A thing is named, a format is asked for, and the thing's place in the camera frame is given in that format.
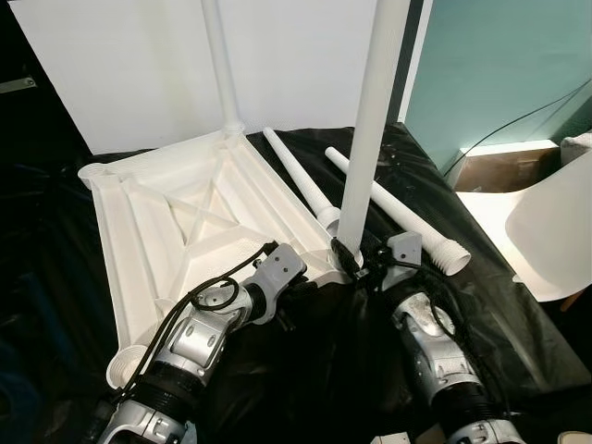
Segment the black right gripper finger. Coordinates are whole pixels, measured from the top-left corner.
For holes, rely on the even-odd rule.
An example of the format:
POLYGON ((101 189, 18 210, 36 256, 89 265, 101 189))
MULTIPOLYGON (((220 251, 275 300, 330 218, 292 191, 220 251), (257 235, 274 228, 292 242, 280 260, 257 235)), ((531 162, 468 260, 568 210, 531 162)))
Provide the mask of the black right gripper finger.
POLYGON ((341 269, 347 278, 364 277, 364 261, 358 253, 352 253, 350 248, 342 244, 341 240, 331 240, 331 251, 337 257, 339 269, 341 269))

